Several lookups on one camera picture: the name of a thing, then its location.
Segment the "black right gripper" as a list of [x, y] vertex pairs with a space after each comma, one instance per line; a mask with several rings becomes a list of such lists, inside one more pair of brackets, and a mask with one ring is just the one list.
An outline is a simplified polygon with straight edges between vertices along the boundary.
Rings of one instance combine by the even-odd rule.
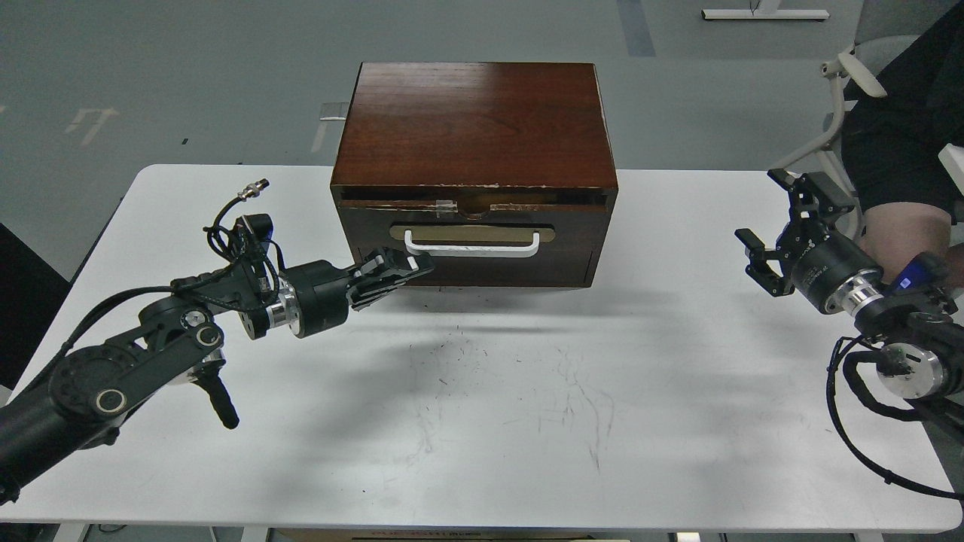
[[749, 262], [745, 274], [772, 297], [800, 291], [823, 315], [854, 309], [871, 298], [882, 268], [850, 238], [858, 236], [858, 200], [825, 172], [796, 175], [768, 169], [768, 178], [788, 193], [789, 225], [806, 221], [827, 229], [786, 226], [776, 250], [767, 250], [753, 230], [737, 229]]

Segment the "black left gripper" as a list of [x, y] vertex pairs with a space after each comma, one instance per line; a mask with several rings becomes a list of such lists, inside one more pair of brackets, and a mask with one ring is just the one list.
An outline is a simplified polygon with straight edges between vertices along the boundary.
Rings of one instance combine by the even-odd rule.
[[268, 306], [268, 328], [286, 326], [296, 337], [316, 335], [340, 326], [350, 308], [361, 311], [436, 268], [427, 254], [372, 251], [351, 271], [317, 260], [285, 269], [279, 275], [278, 298]]

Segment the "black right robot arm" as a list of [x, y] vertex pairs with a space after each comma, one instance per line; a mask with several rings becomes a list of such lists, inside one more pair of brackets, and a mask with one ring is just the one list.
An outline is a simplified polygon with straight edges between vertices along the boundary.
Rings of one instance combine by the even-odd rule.
[[881, 383], [908, 404], [902, 410], [879, 403], [851, 374], [865, 407], [902, 421], [927, 419], [961, 440], [962, 405], [951, 395], [962, 391], [962, 327], [944, 291], [944, 261], [919, 254], [898, 281], [885, 284], [877, 261], [837, 228], [856, 200], [829, 175], [785, 169], [767, 175], [788, 194], [789, 220], [771, 250], [753, 231], [736, 231], [749, 260], [746, 274], [773, 297], [799, 291], [823, 315], [853, 317], [870, 343], [853, 354], [853, 363], [873, 364]]

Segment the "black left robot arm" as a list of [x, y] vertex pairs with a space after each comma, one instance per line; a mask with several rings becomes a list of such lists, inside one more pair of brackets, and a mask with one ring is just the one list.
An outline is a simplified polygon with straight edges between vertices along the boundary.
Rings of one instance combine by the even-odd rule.
[[78, 452], [116, 442], [121, 425], [160, 388], [185, 379], [204, 390], [221, 424], [239, 418], [221, 368], [226, 335], [217, 315], [237, 313], [252, 340], [286, 327], [308, 337], [343, 324], [407, 282], [434, 270], [427, 254], [378, 248], [337, 268], [326, 260], [286, 266], [268, 214], [224, 216], [268, 188], [261, 179], [227, 202], [206, 229], [207, 243], [226, 265], [171, 281], [132, 288], [92, 308], [54, 357], [2, 408], [2, 501], [14, 502], [56, 464]]

